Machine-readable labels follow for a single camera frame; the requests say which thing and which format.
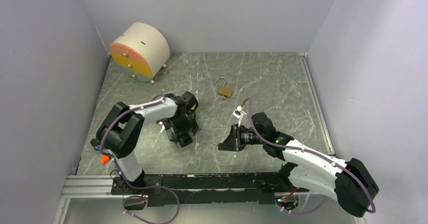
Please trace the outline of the black padlock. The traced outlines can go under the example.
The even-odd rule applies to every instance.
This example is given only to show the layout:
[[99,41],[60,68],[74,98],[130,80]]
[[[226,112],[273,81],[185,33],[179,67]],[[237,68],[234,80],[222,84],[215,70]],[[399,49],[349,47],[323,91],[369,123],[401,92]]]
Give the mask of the black padlock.
[[192,142],[193,142],[193,139],[192,139],[192,137],[191,137],[188,133],[186,133],[186,134],[181,134],[181,135],[178,137],[178,143],[179,143],[180,147],[188,146],[188,145],[189,145],[189,144],[191,144]]

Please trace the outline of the large brass padlock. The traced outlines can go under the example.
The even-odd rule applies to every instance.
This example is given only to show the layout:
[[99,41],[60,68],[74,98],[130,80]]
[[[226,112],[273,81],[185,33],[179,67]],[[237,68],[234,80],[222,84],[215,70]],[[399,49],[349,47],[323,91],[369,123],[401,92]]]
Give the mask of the large brass padlock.
[[233,95],[233,89],[226,86],[227,79],[224,77],[218,77],[215,80],[215,84],[217,84],[219,80],[223,80],[223,85],[219,88],[218,95],[222,96],[223,98],[231,98]]

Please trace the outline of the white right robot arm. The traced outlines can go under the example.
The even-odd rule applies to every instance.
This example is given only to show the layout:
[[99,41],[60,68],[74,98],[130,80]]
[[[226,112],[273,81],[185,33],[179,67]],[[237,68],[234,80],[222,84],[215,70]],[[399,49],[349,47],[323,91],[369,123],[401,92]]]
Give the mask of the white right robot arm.
[[371,204],[379,187],[362,161],[338,159],[307,147],[276,130],[264,112],[254,114],[251,121],[250,128],[233,124],[218,149],[238,152],[247,145],[260,144],[268,155],[286,162],[277,172],[278,186],[283,191],[315,191],[337,201],[355,217],[373,212]]

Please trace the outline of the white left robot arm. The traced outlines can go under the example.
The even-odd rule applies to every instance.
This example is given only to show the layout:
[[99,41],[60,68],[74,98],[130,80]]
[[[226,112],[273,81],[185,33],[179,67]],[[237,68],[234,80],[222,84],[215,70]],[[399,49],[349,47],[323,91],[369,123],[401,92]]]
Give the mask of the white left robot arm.
[[118,102],[98,128],[91,145],[114,161],[130,193],[140,193],[146,186],[145,172],[137,160],[135,148],[142,128],[160,123],[171,142],[185,147],[193,142],[192,137],[199,129],[197,108],[197,98],[189,91],[181,96],[161,94],[138,105]]

